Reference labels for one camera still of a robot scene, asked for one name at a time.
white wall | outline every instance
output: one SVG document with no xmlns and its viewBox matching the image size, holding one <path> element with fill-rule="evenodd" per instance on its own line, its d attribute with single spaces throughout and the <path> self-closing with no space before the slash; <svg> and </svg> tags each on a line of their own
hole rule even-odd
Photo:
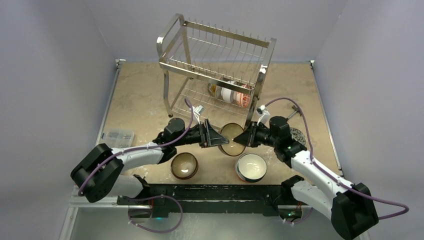
<svg viewBox="0 0 424 240">
<path fill-rule="evenodd" d="M 315 59 L 347 0 L 86 0 L 113 56 L 157 61 L 156 39 L 176 13 L 246 35 L 277 38 L 273 61 Z"/>
<path fill-rule="evenodd" d="M 57 239 L 114 58 L 83 0 L 3 0 L 0 33 L 0 238 Z"/>
<path fill-rule="evenodd" d="M 419 0 L 351 0 L 314 65 L 347 178 L 410 206 L 372 228 L 376 240 L 424 236 L 423 12 Z"/>
</svg>

dish rack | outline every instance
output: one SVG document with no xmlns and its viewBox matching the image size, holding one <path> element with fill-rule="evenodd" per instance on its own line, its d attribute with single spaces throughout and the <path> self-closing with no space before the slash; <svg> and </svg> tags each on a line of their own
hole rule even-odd
<svg viewBox="0 0 424 240">
<path fill-rule="evenodd" d="M 275 44 L 274 38 L 261 40 L 259 36 L 185 20 L 182 14 L 175 14 L 156 41 L 168 116 L 189 118 L 190 109 L 184 103 L 188 98 L 193 107 L 205 107 L 201 121 L 209 119 L 218 129 L 231 122 L 246 128 L 261 96 Z M 168 99 L 169 72 L 186 76 L 172 102 Z M 208 92 L 211 85 L 248 95 L 247 107 L 215 98 Z"/>
</svg>

marble-patterned surface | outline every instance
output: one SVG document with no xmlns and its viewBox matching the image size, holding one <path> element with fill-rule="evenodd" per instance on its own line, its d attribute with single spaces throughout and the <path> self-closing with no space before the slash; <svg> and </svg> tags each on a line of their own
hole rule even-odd
<svg viewBox="0 0 424 240">
<path fill-rule="evenodd" d="M 184 76 L 170 73 L 169 100 L 171 102 L 184 80 Z M 163 90 L 164 75 L 157 62 L 125 62 L 113 93 L 105 128 L 134 130 L 133 146 L 150 142 L 169 121 L 163 102 Z M 302 107 L 308 121 L 314 156 L 337 173 L 338 166 L 333 146 L 313 73 L 308 64 L 272 63 L 270 65 L 258 104 L 265 104 L 282 96 L 294 99 Z M 289 101 L 281 100 L 271 104 L 268 109 L 272 116 L 288 116 L 293 112 L 292 105 Z M 209 116 L 212 124 L 214 124 L 214 116 L 214 114 Z M 229 122 L 231 117 L 231 114 L 220 115 L 216 121 L 224 119 L 224 122 Z M 289 124 L 305 132 L 302 117 L 299 115 L 294 116 Z M 179 153 L 192 153 L 199 162 L 198 172 L 188 180 L 173 177 L 170 169 L 171 161 L 159 165 L 141 166 L 125 174 L 138 174 L 146 177 L 149 183 L 245 184 L 235 172 L 238 157 L 224 155 L 216 147 L 202 149 L 197 144 L 180 146 L 177 150 Z M 257 184 L 280 184 L 293 175 L 299 175 L 281 163 L 271 147 L 246 148 L 244 152 L 262 156 L 268 165 L 265 177 Z"/>
</svg>

rack leg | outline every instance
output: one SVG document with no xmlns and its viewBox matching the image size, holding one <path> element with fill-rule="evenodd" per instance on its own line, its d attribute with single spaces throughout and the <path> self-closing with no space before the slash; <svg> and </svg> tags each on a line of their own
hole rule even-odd
<svg viewBox="0 0 424 240">
<path fill-rule="evenodd" d="M 247 113 L 246 122 L 244 123 L 244 130 L 248 129 L 249 125 L 251 124 L 253 113 L 255 112 L 257 102 L 258 102 L 258 98 L 254 95 L 249 107 L 249 112 Z"/>
<path fill-rule="evenodd" d="M 185 52 L 185 60 L 186 60 L 186 62 L 187 62 L 187 64 L 189 65 L 189 66 L 191 66 L 192 65 L 192 59 L 191 59 L 191 57 L 190 57 L 190 49 L 189 49 L 189 41 L 188 41 L 188 39 L 187 39 L 187 27 L 186 27 L 186 23 L 184 23 L 184 24 L 182 24 L 182 28 L 184 28 L 183 30 L 182 30 L 182 33 L 181 33 L 181 35 L 182 35 L 182 44 L 184 45 L 184 52 Z"/>
<path fill-rule="evenodd" d="M 168 70 L 163 70 L 163 103 L 165 103 L 166 112 L 168 117 L 172 118 L 174 115 L 171 111 L 170 102 L 168 100 L 168 93 L 170 89 L 170 73 Z"/>
</svg>

purple wire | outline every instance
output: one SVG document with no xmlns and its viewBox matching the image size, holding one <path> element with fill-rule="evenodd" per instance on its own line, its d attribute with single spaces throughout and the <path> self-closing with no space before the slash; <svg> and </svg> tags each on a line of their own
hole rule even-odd
<svg viewBox="0 0 424 240">
<path fill-rule="evenodd" d="M 300 115 L 303 118 L 303 122 L 304 122 L 305 129 L 306 129 L 307 142 L 308 142 L 309 147 L 310 147 L 309 158 L 312 161 L 312 164 L 316 168 L 318 168 L 323 174 L 325 174 L 327 177 L 329 177 L 331 180 L 333 180 L 334 182 L 337 183 L 338 182 L 337 181 L 337 178 L 335 178 L 334 176 L 332 176 L 329 172 L 327 172 L 325 169 L 323 169 L 321 166 L 319 166 L 318 163 L 316 163 L 315 161 L 313 161 L 313 159 L 314 159 L 314 155 L 313 155 L 314 154 L 314 147 L 312 146 L 312 143 L 311 143 L 311 137 L 309 136 L 308 123 L 306 122 L 305 114 L 302 111 L 302 108 L 299 106 L 299 104 L 297 102 L 295 102 L 293 99 L 288 98 L 288 97 L 278 97 L 278 98 L 276 98 L 276 99 L 268 102 L 267 104 L 265 104 L 265 107 L 268 107 L 270 104 L 272 104 L 272 103 L 274 103 L 274 102 L 276 102 L 278 100 L 288 100 L 288 101 L 292 102 L 297 107 L 297 109 L 299 109 L 299 113 L 300 113 Z M 376 202 L 379 202 L 379 203 L 382 203 L 382 204 L 387 204 L 387 205 L 398 206 L 398 207 L 404 208 L 404 210 L 402 210 L 402 211 L 398 211 L 398 212 L 395 212 L 395 213 L 392 213 L 392 214 L 380 216 L 380 217 L 378 217 L 379 220 L 389 219 L 389 218 L 393 218 L 393 217 L 396 217 L 396 216 L 399 216 L 399 215 L 402 215 L 402 214 L 406 214 L 410 210 L 410 208 L 407 205 L 403 204 L 403 203 L 389 201 L 389 200 L 384 200 L 384 199 L 381 199 L 381 198 L 377 198 L 377 197 L 374 197 L 374 196 L 367 195 L 367 194 L 362 193 L 360 191 L 357 191 L 357 190 L 355 190 L 355 189 L 353 189 L 353 188 L 351 188 L 349 186 L 346 186 L 346 185 L 344 185 L 341 182 L 338 182 L 337 184 L 340 185 L 341 187 L 343 187 L 343 188 L 351 191 L 352 193 L 357 194 L 357 195 L 363 197 L 363 198 L 366 198 L 366 199 L 369 199 L 369 200 L 373 200 L 373 201 L 376 201 Z"/>
<path fill-rule="evenodd" d="M 191 116 L 190 116 L 190 122 L 188 123 L 187 128 L 184 130 L 184 132 L 177 137 L 176 139 L 161 144 L 161 145 L 156 145 L 156 146 L 151 146 L 149 147 L 149 149 L 157 149 L 157 148 L 162 148 L 162 147 L 166 147 L 168 145 L 174 144 L 177 141 L 179 141 L 182 137 L 184 137 L 184 135 L 186 135 L 186 133 L 190 130 L 190 126 L 193 123 L 193 115 L 194 115 L 194 111 L 193 111 L 193 106 L 192 103 L 190 102 L 190 100 L 188 98 L 184 99 L 185 104 L 190 108 L 191 110 Z M 84 196 L 83 190 L 84 188 L 87 186 L 88 182 L 93 178 L 93 176 L 99 171 L 99 169 L 101 169 L 104 165 L 106 165 L 107 163 L 109 163 L 112 159 L 114 159 L 115 157 L 121 155 L 121 154 L 125 154 L 125 153 L 129 153 L 129 152 L 133 152 L 133 151 L 138 151 L 138 150 L 146 150 L 148 149 L 146 146 L 138 146 L 138 147 L 133 147 L 133 148 L 129 148 L 127 150 L 119 151 L 111 156 L 109 156 L 108 158 L 106 158 L 106 160 L 104 160 L 103 162 L 101 162 L 89 175 L 88 177 L 85 179 L 85 181 L 82 183 L 82 185 L 79 187 L 79 191 L 78 191 L 78 196 L 82 197 Z"/>
<path fill-rule="evenodd" d="M 170 232 L 174 231 L 175 229 L 177 229 L 178 226 L 181 224 L 181 221 L 183 220 L 183 207 L 181 206 L 181 204 L 175 198 L 173 198 L 171 196 L 166 196 L 166 195 L 151 196 L 151 197 L 142 198 L 142 199 L 135 199 L 135 198 L 126 197 L 126 199 L 130 199 L 130 200 L 133 200 L 135 202 L 144 202 L 144 201 L 148 201 L 148 200 L 152 200 L 152 199 L 162 199 L 162 198 L 170 199 L 170 200 L 174 201 L 178 205 L 180 215 L 179 215 L 179 220 L 178 220 L 178 222 L 176 223 L 175 226 L 173 226 L 172 228 L 170 228 L 168 230 L 154 230 L 154 229 L 151 229 L 151 228 L 148 228 L 148 227 L 139 225 L 138 223 L 134 222 L 133 219 L 131 219 L 131 212 L 130 211 L 128 211 L 128 219 L 129 219 L 129 221 L 134 226 L 139 227 L 141 229 L 144 229 L 146 231 L 155 233 L 155 234 L 167 234 L 167 233 L 170 233 Z"/>
<path fill-rule="evenodd" d="M 295 221 L 294 224 L 301 224 L 303 221 L 305 221 L 312 213 L 314 209 L 311 207 L 309 212 L 306 214 L 306 216 L 302 219 L 300 219 L 299 221 Z"/>
</svg>

